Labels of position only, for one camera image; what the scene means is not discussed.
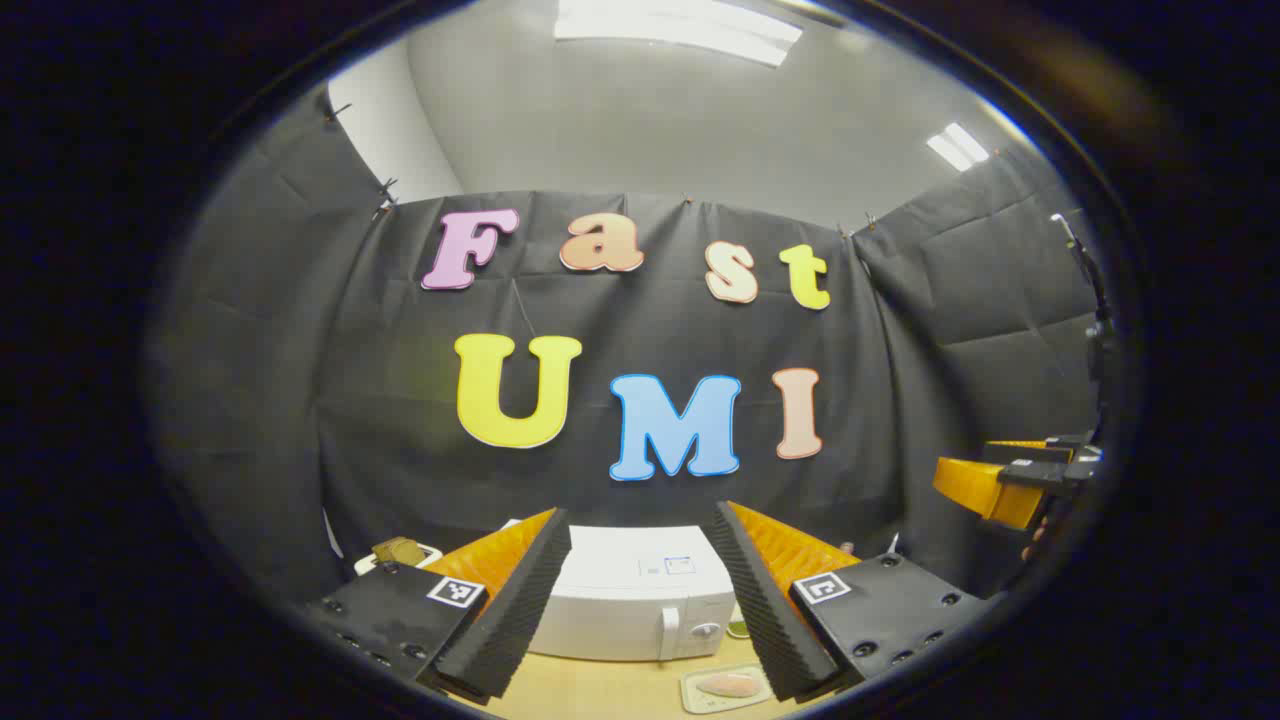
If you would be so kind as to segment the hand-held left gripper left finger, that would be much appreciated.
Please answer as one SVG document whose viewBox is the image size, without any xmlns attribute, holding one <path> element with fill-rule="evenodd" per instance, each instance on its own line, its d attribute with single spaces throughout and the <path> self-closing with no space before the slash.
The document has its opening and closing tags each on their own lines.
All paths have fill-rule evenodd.
<svg viewBox="0 0 1280 720">
<path fill-rule="evenodd" d="M 567 512 L 549 509 L 421 568 L 379 560 L 301 612 L 383 673 L 485 705 L 524 661 L 570 550 Z"/>
</svg>

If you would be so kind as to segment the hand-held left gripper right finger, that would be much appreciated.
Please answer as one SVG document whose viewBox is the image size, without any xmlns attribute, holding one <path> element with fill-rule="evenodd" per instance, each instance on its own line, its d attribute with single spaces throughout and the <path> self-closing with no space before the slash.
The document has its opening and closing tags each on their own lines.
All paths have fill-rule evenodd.
<svg viewBox="0 0 1280 720">
<path fill-rule="evenodd" d="M 712 546 L 781 701 L 803 703 L 914 664 L 991 607 L 901 553 L 856 559 L 731 501 L 716 505 Z"/>
</svg>

